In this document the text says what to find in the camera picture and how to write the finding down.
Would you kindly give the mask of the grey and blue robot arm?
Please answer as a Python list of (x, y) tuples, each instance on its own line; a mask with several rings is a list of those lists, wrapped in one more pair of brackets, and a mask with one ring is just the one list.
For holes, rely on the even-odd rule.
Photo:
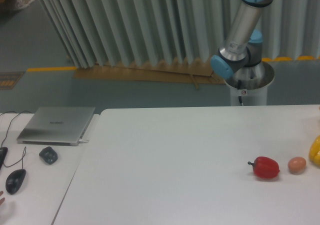
[(320, 55), (320, 0), (240, 0), (213, 71), (224, 79), (269, 57)]

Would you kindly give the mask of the person's hand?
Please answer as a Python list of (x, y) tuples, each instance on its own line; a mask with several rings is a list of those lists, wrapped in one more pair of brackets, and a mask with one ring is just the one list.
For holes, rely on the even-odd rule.
[(0, 191), (0, 206), (4, 203), (5, 199), (6, 198), (4, 197), (4, 192)]

